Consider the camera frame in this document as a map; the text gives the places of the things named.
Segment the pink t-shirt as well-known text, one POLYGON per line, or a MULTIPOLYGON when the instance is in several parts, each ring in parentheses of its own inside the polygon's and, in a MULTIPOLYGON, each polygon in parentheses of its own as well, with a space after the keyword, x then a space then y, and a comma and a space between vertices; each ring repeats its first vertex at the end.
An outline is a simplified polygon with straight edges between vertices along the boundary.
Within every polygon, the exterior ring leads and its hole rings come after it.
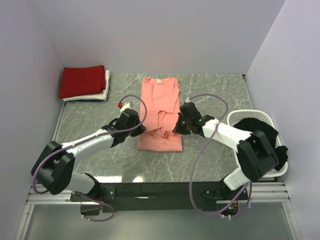
POLYGON ((180 111, 179 80, 144 77, 141 86, 140 116, 146 116, 145 132, 138 136, 137 149, 155 152, 181 152, 182 137, 173 133, 180 111))

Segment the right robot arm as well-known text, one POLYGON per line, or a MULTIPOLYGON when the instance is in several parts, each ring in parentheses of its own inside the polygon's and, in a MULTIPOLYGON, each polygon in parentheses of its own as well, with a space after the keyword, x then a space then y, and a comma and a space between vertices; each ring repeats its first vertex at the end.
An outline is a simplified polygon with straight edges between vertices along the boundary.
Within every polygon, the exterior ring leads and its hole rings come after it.
POLYGON ((257 182, 279 164, 279 158, 265 133, 240 130, 220 122, 218 119, 202 116, 193 102, 179 107, 178 121, 173 130, 180 135, 191 133, 215 140, 237 154, 238 168, 226 175, 220 182, 219 193, 230 200, 237 189, 249 182, 257 182))

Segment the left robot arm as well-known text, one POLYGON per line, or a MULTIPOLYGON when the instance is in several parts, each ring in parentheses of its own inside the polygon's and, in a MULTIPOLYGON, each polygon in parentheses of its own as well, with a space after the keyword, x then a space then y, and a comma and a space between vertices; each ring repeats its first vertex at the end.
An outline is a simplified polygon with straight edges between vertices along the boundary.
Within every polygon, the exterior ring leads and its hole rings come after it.
POLYGON ((100 182, 89 173, 75 172, 75 166, 99 151, 123 143, 129 136, 141 135, 145 130, 139 114, 127 108, 118 118, 90 135, 63 144, 51 141, 31 170, 32 183, 42 184, 52 195, 71 190, 81 193, 88 201, 94 201, 100 195, 100 182))

